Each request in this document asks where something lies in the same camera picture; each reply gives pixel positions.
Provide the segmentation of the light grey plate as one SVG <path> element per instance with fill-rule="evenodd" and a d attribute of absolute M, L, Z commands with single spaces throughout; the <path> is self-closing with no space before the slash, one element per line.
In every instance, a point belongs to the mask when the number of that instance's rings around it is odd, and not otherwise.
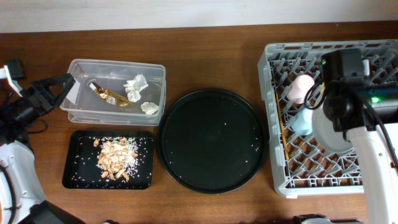
<path fill-rule="evenodd" d="M 335 132 L 333 123 L 325 116 L 323 104 L 313 110 L 312 131 L 316 142 L 327 151 L 344 153 L 353 149 L 349 141 L 345 141 L 342 132 Z"/>

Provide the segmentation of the gold snack wrapper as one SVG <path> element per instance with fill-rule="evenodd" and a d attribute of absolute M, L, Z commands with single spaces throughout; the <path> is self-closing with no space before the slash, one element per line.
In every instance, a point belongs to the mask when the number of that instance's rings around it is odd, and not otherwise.
<path fill-rule="evenodd" d="M 133 103 L 126 97 L 119 95 L 111 90 L 106 90 L 100 87 L 97 83 L 91 82 L 89 87 L 105 102 L 114 106 L 128 107 Z"/>

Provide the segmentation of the blue cup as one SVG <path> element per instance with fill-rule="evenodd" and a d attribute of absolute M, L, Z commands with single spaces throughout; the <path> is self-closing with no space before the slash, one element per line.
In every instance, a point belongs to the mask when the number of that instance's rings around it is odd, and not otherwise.
<path fill-rule="evenodd" d="M 292 130 L 302 136 L 312 133 L 312 110 L 304 108 L 295 115 L 295 121 L 292 123 Z"/>

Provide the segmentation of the pink cup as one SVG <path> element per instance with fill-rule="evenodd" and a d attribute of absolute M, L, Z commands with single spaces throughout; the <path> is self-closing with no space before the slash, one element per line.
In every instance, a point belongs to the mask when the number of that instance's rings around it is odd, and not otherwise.
<path fill-rule="evenodd" d="M 305 95 L 314 84 L 315 81 L 310 75 L 299 75 L 289 86 L 287 99 L 295 104 L 303 104 Z"/>

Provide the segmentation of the large white tissue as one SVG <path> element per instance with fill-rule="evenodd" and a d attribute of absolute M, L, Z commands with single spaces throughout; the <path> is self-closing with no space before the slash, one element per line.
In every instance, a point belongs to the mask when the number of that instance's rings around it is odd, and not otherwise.
<path fill-rule="evenodd" d="M 126 84 L 123 85 L 127 98 L 129 101 L 136 103 L 141 99 L 141 91 L 147 88 L 149 85 L 146 82 L 146 78 L 143 74 L 138 74 L 133 80 L 127 80 Z"/>

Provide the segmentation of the wooden chopstick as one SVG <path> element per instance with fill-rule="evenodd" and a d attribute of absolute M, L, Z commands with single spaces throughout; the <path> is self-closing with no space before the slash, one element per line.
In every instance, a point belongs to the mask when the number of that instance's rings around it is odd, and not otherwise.
<path fill-rule="evenodd" d="M 286 138 L 285 138 L 285 132 L 284 132 L 284 125 L 282 122 L 282 110 L 280 109 L 279 106 L 279 97 L 277 92 L 275 92 L 275 100 L 276 100 L 276 106 L 277 106 L 277 113 L 278 113 L 278 117 L 279 117 L 279 124 L 280 124 L 280 131 L 281 131 L 281 135 L 282 135 L 282 144 L 284 146 L 284 154 L 285 154 L 285 159 L 289 160 L 289 153 L 287 150 L 287 143 L 286 143 Z"/>

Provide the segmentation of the small white tissue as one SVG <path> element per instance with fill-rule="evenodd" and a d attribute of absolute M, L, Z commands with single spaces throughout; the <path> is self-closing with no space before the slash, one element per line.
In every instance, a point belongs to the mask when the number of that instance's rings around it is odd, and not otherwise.
<path fill-rule="evenodd" d="M 141 104 L 141 110 L 145 114 L 154 114 L 159 110 L 159 106 L 155 103 L 143 102 L 143 104 Z"/>

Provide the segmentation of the food scraps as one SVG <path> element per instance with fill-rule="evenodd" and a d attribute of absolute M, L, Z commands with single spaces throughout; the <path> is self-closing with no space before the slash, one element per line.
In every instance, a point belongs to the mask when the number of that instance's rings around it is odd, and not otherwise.
<path fill-rule="evenodd" d="M 99 149 L 96 166 L 101 169 L 102 179 L 127 183 L 130 178 L 135 178 L 139 167 L 139 145 L 134 138 L 94 138 L 93 146 Z"/>

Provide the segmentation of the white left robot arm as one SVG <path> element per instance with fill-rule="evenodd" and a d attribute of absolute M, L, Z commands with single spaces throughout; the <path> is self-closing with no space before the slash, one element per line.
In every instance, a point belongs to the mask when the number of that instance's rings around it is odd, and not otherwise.
<path fill-rule="evenodd" d="M 74 84 L 69 73 L 37 80 L 19 99 L 1 106 L 1 223 L 81 223 L 47 200 L 27 130 L 58 107 Z"/>

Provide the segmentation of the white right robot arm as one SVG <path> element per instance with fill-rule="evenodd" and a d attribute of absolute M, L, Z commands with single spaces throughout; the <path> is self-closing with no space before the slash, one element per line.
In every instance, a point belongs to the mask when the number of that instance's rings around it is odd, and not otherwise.
<path fill-rule="evenodd" d="M 397 84 L 373 84 L 369 72 L 359 49 L 322 55 L 323 91 L 304 107 L 317 143 L 356 153 L 369 223 L 397 223 Z"/>

